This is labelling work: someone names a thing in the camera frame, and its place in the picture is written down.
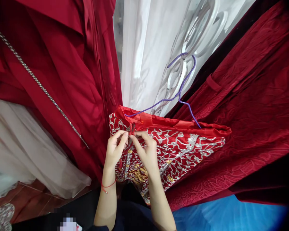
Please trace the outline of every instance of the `human hand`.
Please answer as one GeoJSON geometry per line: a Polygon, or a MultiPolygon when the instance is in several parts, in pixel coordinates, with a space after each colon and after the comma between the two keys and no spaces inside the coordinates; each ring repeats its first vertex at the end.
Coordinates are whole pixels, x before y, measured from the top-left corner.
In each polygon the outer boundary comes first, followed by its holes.
{"type": "Polygon", "coordinates": [[[114,168],[118,161],[120,160],[124,146],[126,145],[128,138],[128,132],[124,130],[119,130],[116,134],[108,139],[106,159],[104,168],[114,168]]]}
{"type": "Polygon", "coordinates": [[[160,170],[157,164],[156,141],[152,139],[147,132],[135,132],[135,135],[141,136],[146,144],[146,147],[143,148],[138,139],[135,136],[130,135],[148,175],[150,177],[159,176],[160,170]]]}

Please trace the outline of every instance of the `red dress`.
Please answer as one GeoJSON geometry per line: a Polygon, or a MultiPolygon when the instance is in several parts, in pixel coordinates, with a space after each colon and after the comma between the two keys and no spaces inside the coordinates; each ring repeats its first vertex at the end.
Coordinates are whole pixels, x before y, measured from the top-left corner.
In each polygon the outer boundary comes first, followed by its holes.
{"type": "MultiPolygon", "coordinates": [[[[214,155],[225,144],[230,128],[217,124],[200,123],[199,129],[194,122],[167,119],[147,113],[127,117],[138,111],[119,106],[109,115],[110,133],[119,130],[146,131],[157,142],[157,159],[164,190],[193,169],[206,157],[214,155]]],[[[144,147],[143,139],[139,141],[144,147]]],[[[130,141],[121,161],[116,165],[119,182],[131,180],[147,204],[150,204],[148,175],[135,146],[130,141]]]]}
{"type": "MultiPolygon", "coordinates": [[[[289,153],[289,13],[279,2],[188,100],[195,117],[231,127],[225,146],[166,192],[172,210],[227,190],[289,153]]],[[[191,120],[183,106],[175,119],[191,120]]]]}
{"type": "Polygon", "coordinates": [[[36,109],[84,173],[101,178],[107,117],[122,104],[114,0],[0,1],[0,32],[73,124],[0,38],[0,99],[36,109]]]}

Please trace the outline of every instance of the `blue tulle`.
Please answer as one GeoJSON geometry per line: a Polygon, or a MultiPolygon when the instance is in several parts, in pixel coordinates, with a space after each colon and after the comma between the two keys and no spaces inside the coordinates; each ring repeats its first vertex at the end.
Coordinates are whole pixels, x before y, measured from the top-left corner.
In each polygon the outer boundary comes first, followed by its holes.
{"type": "Polygon", "coordinates": [[[235,195],[173,212],[177,230],[275,231],[287,207],[240,202],[235,195]]]}

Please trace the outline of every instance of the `wire hanger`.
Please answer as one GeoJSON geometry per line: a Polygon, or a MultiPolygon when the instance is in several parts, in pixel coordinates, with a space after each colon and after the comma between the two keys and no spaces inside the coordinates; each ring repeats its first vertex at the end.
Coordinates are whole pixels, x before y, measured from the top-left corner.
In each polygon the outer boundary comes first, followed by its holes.
{"type": "MultiPolygon", "coordinates": [[[[179,54],[179,55],[167,66],[167,68],[169,68],[178,58],[180,58],[181,56],[187,55],[187,54],[188,54],[187,52],[184,52],[184,53],[179,54]]],[[[196,58],[195,58],[194,55],[192,55],[192,58],[193,58],[193,60],[194,60],[193,68],[190,70],[190,72],[189,72],[189,73],[187,74],[187,76],[184,78],[184,80],[183,80],[183,82],[182,82],[182,84],[181,84],[181,87],[180,87],[178,93],[177,93],[173,98],[171,98],[171,99],[162,99],[162,100],[159,101],[158,103],[154,104],[152,107],[149,107],[149,108],[147,108],[147,109],[145,109],[145,110],[143,110],[143,111],[137,112],[137,113],[135,113],[135,114],[133,114],[133,115],[126,115],[126,114],[124,114],[124,115],[127,116],[127,117],[132,117],[132,116],[138,115],[138,114],[140,114],[140,113],[142,113],[142,112],[145,112],[145,111],[147,111],[147,110],[152,109],[153,107],[155,107],[156,105],[160,104],[161,102],[164,102],[164,101],[173,101],[176,97],[179,96],[178,101],[179,101],[180,103],[186,104],[186,105],[188,106],[189,111],[190,111],[190,114],[192,115],[192,118],[194,119],[194,121],[196,122],[196,124],[198,125],[198,127],[201,128],[201,126],[199,125],[199,123],[197,122],[196,118],[195,118],[194,115],[193,115],[193,112],[192,112],[192,109],[191,109],[191,107],[190,107],[190,104],[181,101],[181,92],[182,92],[182,90],[183,90],[183,86],[184,86],[186,80],[189,78],[189,76],[191,75],[191,73],[193,72],[193,70],[194,70],[195,67],[196,67],[196,63],[197,63],[197,62],[196,62],[196,58]]]]}

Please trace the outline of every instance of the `brown tile floor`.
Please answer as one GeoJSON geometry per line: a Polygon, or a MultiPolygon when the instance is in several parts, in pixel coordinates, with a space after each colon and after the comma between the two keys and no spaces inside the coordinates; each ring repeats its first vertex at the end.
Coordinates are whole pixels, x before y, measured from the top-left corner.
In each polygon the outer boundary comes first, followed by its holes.
{"type": "Polygon", "coordinates": [[[37,216],[45,215],[92,189],[91,186],[84,188],[73,199],[62,199],[52,195],[49,190],[38,180],[30,185],[18,183],[15,189],[0,198],[0,206],[11,203],[15,206],[15,213],[11,223],[28,220],[37,216]]]}

